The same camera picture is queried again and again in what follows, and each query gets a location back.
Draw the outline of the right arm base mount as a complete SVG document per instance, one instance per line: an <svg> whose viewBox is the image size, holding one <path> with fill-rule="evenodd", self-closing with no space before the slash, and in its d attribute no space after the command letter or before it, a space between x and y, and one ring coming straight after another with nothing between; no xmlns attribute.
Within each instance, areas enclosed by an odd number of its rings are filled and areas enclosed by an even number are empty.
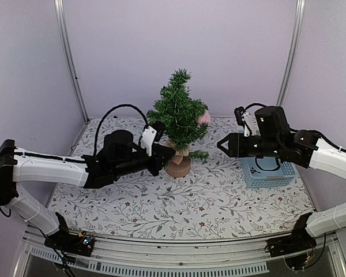
<svg viewBox="0 0 346 277"><path fill-rule="evenodd" d="M309 235L290 234L283 237L267 240L264 252L271 257L284 257L286 266L293 271L307 268L315 255L317 243Z"/></svg>

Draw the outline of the light blue plastic basket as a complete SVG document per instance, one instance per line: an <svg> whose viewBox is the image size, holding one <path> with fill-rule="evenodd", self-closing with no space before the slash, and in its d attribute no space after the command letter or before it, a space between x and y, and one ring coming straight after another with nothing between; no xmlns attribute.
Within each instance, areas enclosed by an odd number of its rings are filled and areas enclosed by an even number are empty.
<svg viewBox="0 0 346 277"><path fill-rule="evenodd" d="M291 163L282 163L279 158L240 158L247 188L274 188L287 186L296 177ZM252 174L251 168L259 173Z"/></svg>

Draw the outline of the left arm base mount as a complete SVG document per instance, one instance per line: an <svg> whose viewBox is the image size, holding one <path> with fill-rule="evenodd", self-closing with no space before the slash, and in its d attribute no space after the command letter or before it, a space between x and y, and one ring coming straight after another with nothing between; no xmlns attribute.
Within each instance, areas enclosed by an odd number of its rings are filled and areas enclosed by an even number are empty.
<svg viewBox="0 0 346 277"><path fill-rule="evenodd" d="M45 235L45 245L60 252L77 254L79 256L91 257L95 245L93 235L86 232L70 234L58 231L53 235Z"/></svg>

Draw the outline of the small green christmas tree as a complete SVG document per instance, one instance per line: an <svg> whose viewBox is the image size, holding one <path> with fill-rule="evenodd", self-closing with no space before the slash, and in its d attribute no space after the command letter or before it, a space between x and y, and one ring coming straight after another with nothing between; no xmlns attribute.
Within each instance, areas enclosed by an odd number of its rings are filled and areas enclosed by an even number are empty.
<svg viewBox="0 0 346 277"><path fill-rule="evenodd" d="M200 125L197 120L204 115L208 106L201 99L192 99L187 83L191 73L187 69L176 69L168 83L160 90L160 98L154 101L153 108L148 110L150 124L160 121L165 126L164 135L171 139L178 149L189 147L202 140L208 134L208 125ZM189 157L183 158L180 165L169 161L165 171L173 178L187 176L193 159L205 160L209 153L203 150L192 151Z"/></svg>

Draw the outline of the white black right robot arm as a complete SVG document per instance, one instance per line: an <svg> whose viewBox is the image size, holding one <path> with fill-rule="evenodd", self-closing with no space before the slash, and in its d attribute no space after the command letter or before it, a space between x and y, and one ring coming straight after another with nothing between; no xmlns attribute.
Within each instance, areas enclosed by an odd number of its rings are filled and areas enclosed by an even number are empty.
<svg viewBox="0 0 346 277"><path fill-rule="evenodd" d="M321 170L346 179L346 149L317 130L290 128L280 106L259 105L250 116L244 107L234 110L243 133L230 133L217 147L231 158L276 158L281 162ZM316 237L346 227L346 202L322 212L309 212L296 221L290 235L267 241L271 256L316 246Z"/></svg>

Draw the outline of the pink pompom ornament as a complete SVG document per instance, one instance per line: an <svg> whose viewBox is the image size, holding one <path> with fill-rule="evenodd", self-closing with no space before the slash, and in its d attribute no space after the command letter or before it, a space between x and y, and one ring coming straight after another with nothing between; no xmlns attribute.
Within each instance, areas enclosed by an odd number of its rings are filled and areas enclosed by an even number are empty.
<svg viewBox="0 0 346 277"><path fill-rule="evenodd" d="M197 123L200 125L208 125L210 123L210 113L208 110L198 118Z"/></svg>

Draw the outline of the red berry twig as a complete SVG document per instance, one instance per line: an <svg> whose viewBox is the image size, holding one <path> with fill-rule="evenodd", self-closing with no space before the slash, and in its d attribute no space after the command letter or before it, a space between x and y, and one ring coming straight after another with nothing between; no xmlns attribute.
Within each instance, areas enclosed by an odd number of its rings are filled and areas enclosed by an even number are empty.
<svg viewBox="0 0 346 277"><path fill-rule="evenodd" d="M252 174L260 173L258 170L256 170L256 169L253 168L253 167L250 169L250 172L251 172Z"/></svg>

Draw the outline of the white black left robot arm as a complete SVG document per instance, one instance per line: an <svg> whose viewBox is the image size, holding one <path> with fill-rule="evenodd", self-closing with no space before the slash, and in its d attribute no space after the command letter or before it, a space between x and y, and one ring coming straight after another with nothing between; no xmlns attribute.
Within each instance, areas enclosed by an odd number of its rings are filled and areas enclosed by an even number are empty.
<svg viewBox="0 0 346 277"><path fill-rule="evenodd" d="M11 209L39 228L61 250L74 246L62 215L49 211L31 196L20 182L63 183L85 189L99 189L120 177L148 170L157 176L175 155L175 150L158 143L161 135L152 127L144 130L135 144L133 134L116 130L105 136L96 155L76 157L27 152L7 139L0 146L0 207Z"/></svg>

